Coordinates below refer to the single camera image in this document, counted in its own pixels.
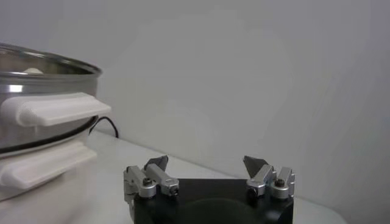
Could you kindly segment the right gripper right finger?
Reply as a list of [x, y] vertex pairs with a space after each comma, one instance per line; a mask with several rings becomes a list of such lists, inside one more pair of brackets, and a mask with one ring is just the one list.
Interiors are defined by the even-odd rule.
[[264, 159], [244, 156], [243, 163], [249, 179], [246, 181], [247, 196], [258, 199], [266, 194], [278, 200], [294, 196], [295, 173], [289, 167], [282, 167], [279, 173]]

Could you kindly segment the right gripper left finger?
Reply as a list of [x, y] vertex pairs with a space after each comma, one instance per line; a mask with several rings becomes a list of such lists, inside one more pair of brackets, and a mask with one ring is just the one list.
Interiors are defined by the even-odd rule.
[[151, 158], [141, 169], [128, 166], [124, 172], [124, 195], [153, 198], [157, 188], [163, 195], [176, 197], [179, 194], [179, 180], [166, 173], [169, 158], [167, 155]]

